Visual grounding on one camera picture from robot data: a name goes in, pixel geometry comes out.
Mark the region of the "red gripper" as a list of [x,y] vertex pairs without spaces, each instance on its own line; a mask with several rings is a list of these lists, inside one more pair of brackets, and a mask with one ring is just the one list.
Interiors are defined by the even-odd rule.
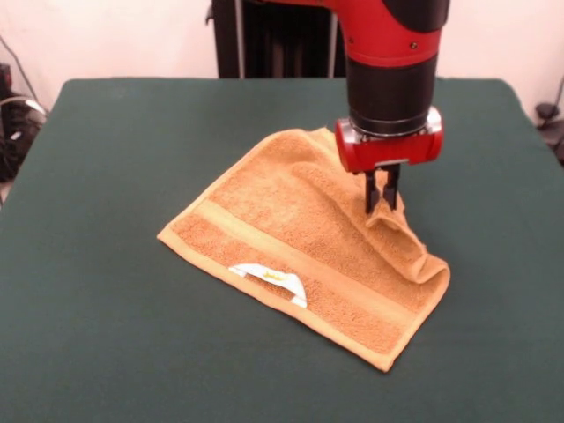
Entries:
[[401,165],[416,165],[436,160],[442,149],[442,117],[431,107],[423,128],[402,137],[371,137],[357,131],[349,118],[338,119],[335,139],[340,162],[346,172],[365,173],[365,213],[377,205],[376,169],[383,167],[387,181],[382,189],[384,200],[392,211],[397,208],[397,189]]

